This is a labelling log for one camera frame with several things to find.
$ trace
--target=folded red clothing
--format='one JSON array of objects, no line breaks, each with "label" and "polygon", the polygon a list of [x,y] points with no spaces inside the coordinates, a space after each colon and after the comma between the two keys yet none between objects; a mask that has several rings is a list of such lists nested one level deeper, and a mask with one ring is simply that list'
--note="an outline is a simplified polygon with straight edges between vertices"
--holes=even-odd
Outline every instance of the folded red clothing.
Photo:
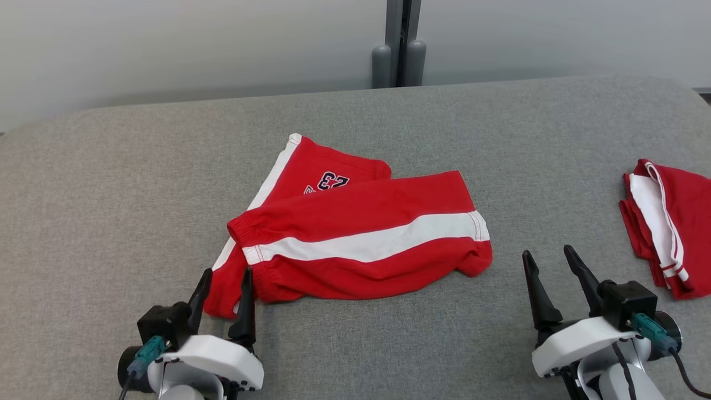
[{"label": "folded red clothing", "polygon": [[370,299],[491,263],[486,222],[458,172],[368,181],[273,201],[228,224],[265,302]]},{"label": "folded red clothing", "polygon": [[[247,208],[294,196],[330,191],[358,182],[389,179],[389,166],[316,144],[294,133],[277,157],[271,172]],[[242,295],[240,284],[247,261],[230,238],[213,266],[213,283],[204,310],[216,317],[234,318],[235,305]]]},{"label": "folded red clothing", "polygon": [[625,185],[620,211],[655,284],[664,282],[679,299],[711,294],[711,179],[640,159]]}]

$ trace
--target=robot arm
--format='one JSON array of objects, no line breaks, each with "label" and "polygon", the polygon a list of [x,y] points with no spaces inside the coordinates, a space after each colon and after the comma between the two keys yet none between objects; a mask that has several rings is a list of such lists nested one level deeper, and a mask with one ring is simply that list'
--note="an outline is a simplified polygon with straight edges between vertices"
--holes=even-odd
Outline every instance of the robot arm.
[{"label": "robot arm", "polygon": [[[561,376],[573,400],[630,399],[636,394],[640,399],[663,399],[644,372],[644,362],[669,355],[665,349],[669,343],[677,353],[681,350],[681,333],[674,320],[656,311],[657,297],[641,284],[600,283],[573,247],[565,246],[563,251],[580,281],[590,318],[563,322],[540,282],[533,256],[524,251],[533,326],[538,331],[532,353],[536,373],[545,378]],[[638,324],[661,327],[668,341],[653,343],[640,334],[647,332]]]},{"label": "robot arm", "polygon": [[[242,278],[240,312],[226,340],[198,335],[211,280],[212,270],[207,269],[187,303],[156,305],[141,317],[137,324],[144,345],[127,348],[119,359],[122,387],[155,393],[160,400],[231,400],[243,391],[262,388],[264,368],[253,348],[256,336],[252,270],[247,268]],[[143,360],[150,357],[143,355],[145,349],[156,342],[165,351]],[[144,370],[136,367],[143,364]]]}]

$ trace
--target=gray fabric surface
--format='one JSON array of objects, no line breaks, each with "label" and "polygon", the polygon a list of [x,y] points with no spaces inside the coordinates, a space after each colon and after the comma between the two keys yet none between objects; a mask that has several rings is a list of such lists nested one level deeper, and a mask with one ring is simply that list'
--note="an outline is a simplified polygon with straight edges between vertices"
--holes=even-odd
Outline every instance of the gray fabric surface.
[{"label": "gray fabric surface", "polygon": [[[494,262],[395,298],[259,304],[264,391],[245,399],[566,399],[531,365],[521,252],[563,315],[585,317],[566,243],[598,278],[653,288],[618,210],[622,174],[648,157],[711,176],[711,110],[653,78],[142,105],[24,125],[0,138],[0,398],[115,399],[135,321],[188,298],[292,132],[384,159],[396,177],[459,169]],[[692,380],[711,389],[711,298],[653,291],[683,329]],[[227,327],[207,317],[201,332]],[[673,360],[648,373],[668,399],[693,397]]]}]

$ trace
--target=printed number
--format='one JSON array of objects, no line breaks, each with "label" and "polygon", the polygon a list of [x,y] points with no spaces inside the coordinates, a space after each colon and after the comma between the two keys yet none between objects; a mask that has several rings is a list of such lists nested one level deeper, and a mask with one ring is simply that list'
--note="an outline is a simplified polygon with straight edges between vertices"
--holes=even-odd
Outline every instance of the printed number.
[{"label": "printed number", "polygon": [[321,177],[321,181],[318,185],[316,185],[316,187],[318,187],[320,190],[329,190],[334,187],[343,186],[347,184],[348,181],[350,181],[349,178],[336,176],[336,174],[334,174],[333,172],[326,172]]}]

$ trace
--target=black cable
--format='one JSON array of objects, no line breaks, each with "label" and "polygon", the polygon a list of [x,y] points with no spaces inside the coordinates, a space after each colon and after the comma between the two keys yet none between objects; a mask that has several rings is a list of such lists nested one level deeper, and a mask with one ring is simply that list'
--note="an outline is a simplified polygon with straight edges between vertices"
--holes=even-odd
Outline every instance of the black cable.
[{"label": "black cable", "polygon": [[624,359],[624,355],[622,355],[622,351],[620,350],[620,346],[617,345],[617,342],[612,344],[612,349],[615,351],[617,361],[620,362],[622,370],[624,371],[624,378],[627,380],[627,386],[629,388],[629,398],[630,400],[637,400],[637,393],[634,391],[634,382],[632,381],[632,374],[629,372],[627,360]]},{"label": "black cable", "polygon": [[124,383],[124,388],[121,389],[121,394],[119,395],[119,400],[124,400],[126,398],[126,393],[129,391],[129,386],[131,386],[131,381],[136,376],[136,372],[133,371],[126,378],[126,383]]},{"label": "black cable", "polygon": [[706,393],[705,391],[700,391],[699,389],[696,389],[694,385],[691,384],[691,381],[689,380],[689,376],[686,374],[686,368],[684,367],[684,363],[681,362],[681,357],[679,357],[679,354],[676,352],[676,349],[674,347],[669,347],[669,352],[671,353],[671,356],[674,357],[674,361],[676,361],[676,365],[679,367],[679,372],[681,373],[681,379],[684,379],[684,383],[686,384],[686,387],[691,390],[692,393],[699,397],[703,397],[704,399],[711,399],[711,393]]},{"label": "black cable", "polygon": [[235,381],[231,381],[230,382],[230,391],[228,392],[227,400],[236,400],[237,395],[239,393],[240,393],[240,385]]}]

